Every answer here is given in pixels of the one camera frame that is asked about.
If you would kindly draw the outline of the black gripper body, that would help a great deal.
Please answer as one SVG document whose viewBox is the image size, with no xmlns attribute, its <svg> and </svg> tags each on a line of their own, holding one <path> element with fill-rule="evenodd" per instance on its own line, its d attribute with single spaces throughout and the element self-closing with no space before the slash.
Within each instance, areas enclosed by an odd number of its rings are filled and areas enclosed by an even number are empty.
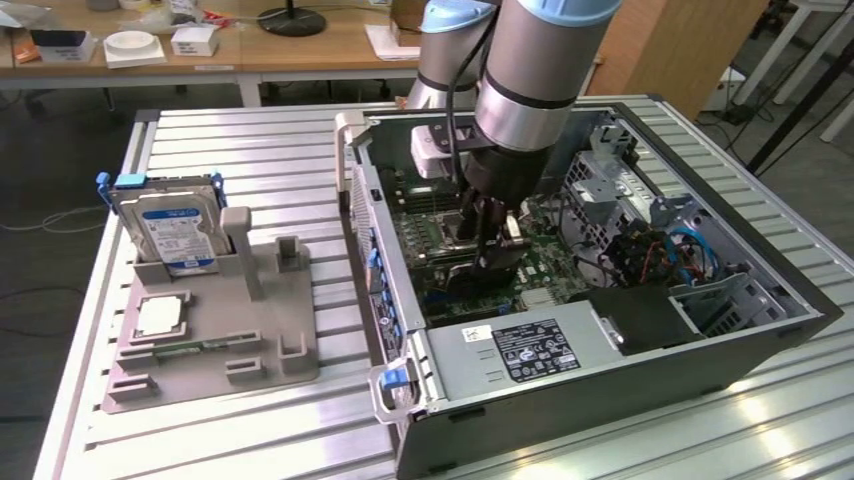
<svg viewBox="0 0 854 480">
<path fill-rule="evenodd" d="M 499 147 L 478 149 L 464 167 L 474 190 L 516 208 L 532 194 L 542 178 L 542 151 L 522 152 Z"/>
</svg>

